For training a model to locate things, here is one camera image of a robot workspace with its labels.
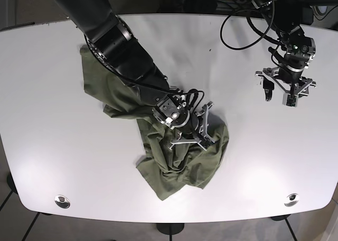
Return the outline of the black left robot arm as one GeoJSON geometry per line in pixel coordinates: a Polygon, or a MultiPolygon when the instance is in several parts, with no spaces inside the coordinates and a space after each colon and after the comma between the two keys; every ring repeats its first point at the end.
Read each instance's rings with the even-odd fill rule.
{"type": "Polygon", "coordinates": [[[263,17],[277,34],[276,40],[264,35],[264,39],[276,45],[269,47],[274,68],[257,71],[262,78],[265,100],[270,101],[273,90],[283,91],[283,105],[296,107],[298,99],[308,96],[309,87],[316,83],[302,73],[314,59],[316,46],[312,38],[306,37],[301,24],[312,12],[297,0],[251,0],[254,7],[263,12],[263,17]]]}

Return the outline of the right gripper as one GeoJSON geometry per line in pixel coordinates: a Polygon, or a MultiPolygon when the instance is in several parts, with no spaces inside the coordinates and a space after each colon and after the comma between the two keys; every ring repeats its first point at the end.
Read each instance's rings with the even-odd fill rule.
{"type": "Polygon", "coordinates": [[[171,130],[177,130],[176,139],[171,141],[170,148],[182,144],[197,144],[203,150],[214,144],[208,133],[209,110],[213,102],[196,110],[198,92],[169,95],[157,102],[152,108],[154,117],[171,130]]]}

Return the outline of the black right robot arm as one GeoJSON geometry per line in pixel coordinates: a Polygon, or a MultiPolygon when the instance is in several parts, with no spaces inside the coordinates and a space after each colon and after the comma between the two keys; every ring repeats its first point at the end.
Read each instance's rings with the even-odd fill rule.
{"type": "Polygon", "coordinates": [[[160,123],[178,129],[179,137],[172,145],[197,144],[206,150],[215,143],[208,133],[213,103],[196,112],[193,107],[200,91],[171,88],[130,27],[113,12],[109,0],[54,1],[84,34],[96,59],[150,106],[160,123]]]}

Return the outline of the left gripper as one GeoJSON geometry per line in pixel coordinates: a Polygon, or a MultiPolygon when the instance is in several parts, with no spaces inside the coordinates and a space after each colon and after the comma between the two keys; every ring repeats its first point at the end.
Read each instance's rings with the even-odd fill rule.
{"type": "Polygon", "coordinates": [[[304,35],[294,35],[285,46],[278,44],[275,48],[269,47],[268,51],[276,66],[264,68],[255,74],[262,78],[265,101],[271,101],[275,86],[284,93],[298,95],[298,98],[308,96],[309,87],[315,88],[316,82],[304,77],[303,72],[315,57],[314,40],[304,35]]]}

